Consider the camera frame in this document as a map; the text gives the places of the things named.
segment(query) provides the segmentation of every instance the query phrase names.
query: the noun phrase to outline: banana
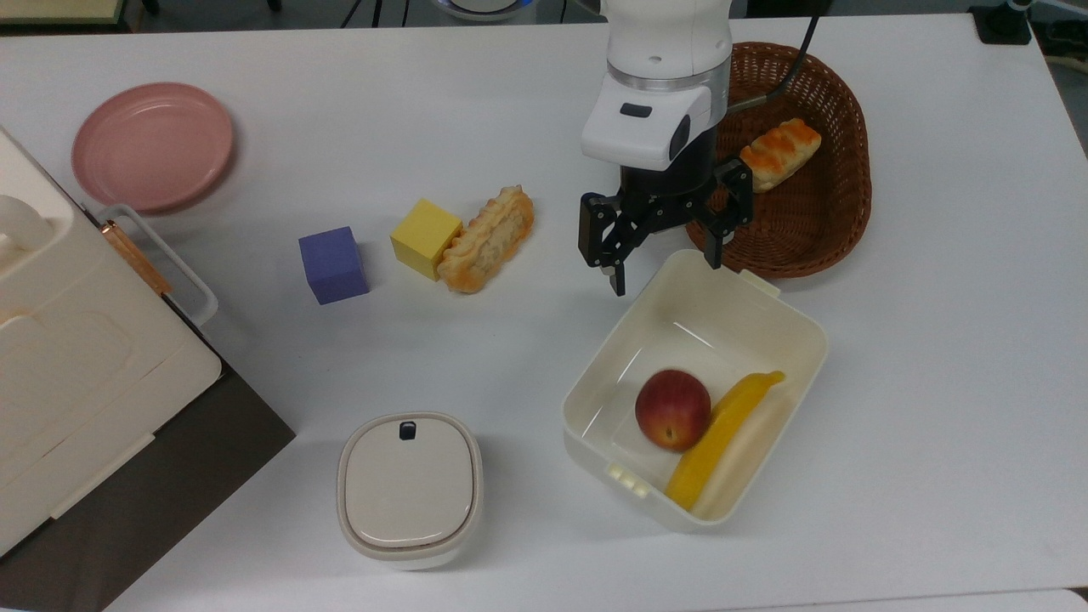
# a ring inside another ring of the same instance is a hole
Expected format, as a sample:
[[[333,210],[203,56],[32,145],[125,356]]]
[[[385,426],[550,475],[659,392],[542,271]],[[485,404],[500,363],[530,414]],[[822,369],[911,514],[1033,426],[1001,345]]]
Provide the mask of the banana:
[[[703,438],[680,457],[665,494],[677,504],[691,512],[703,492],[714,466],[721,453],[759,405],[771,387],[786,380],[786,375],[775,370],[769,374],[750,374],[742,378],[721,400],[715,404],[710,428]]]

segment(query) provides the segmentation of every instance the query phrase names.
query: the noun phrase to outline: pink plate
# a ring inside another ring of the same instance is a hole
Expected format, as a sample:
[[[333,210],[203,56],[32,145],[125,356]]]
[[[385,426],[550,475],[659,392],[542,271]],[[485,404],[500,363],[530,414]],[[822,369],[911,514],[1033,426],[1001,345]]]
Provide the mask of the pink plate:
[[[72,146],[72,170],[104,205],[156,213],[205,195],[226,170],[231,118],[203,89],[151,83],[90,113]]]

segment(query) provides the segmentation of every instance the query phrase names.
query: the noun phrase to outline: purple block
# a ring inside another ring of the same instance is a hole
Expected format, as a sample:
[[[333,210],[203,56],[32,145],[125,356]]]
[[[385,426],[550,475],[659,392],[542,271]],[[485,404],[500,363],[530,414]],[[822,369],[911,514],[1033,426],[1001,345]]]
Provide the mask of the purple block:
[[[368,293],[362,274],[359,247],[351,228],[329,230],[298,238],[302,252],[306,282],[313,290],[318,304],[329,304]]]

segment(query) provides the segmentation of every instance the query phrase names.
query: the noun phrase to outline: bread roll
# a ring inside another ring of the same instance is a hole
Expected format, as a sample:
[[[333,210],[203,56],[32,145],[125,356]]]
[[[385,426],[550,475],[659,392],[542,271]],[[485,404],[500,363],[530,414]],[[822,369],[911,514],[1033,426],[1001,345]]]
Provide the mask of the bread roll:
[[[762,194],[792,176],[812,158],[819,144],[819,134],[800,118],[756,138],[741,149],[741,159],[752,169],[752,191]]]
[[[454,238],[438,264],[438,277],[453,291],[480,291],[503,262],[514,257],[532,228],[533,200],[521,185],[503,187]]]

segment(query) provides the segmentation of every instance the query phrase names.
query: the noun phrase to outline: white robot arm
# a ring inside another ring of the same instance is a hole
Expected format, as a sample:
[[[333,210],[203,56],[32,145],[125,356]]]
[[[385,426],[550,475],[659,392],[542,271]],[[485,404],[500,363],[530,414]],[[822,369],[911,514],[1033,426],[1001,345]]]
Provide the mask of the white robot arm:
[[[664,171],[717,125],[729,95],[731,0],[602,0],[608,73],[582,151]]]
[[[727,110],[786,90],[818,13],[779,86],[730,107],[731,0],[579,1],[608,20],[608,71],[582,131],[582,151],[620,166],[615,196],[582,196],[582,257],[622,295],[627,256],[650,234],[695,221],[706,235],[706,261],[718,268],[733,231],[752,221],[752,171],[737,156],[718,159],[718,122]],[[712,210],[718,187],[728,196],[724,208]]]

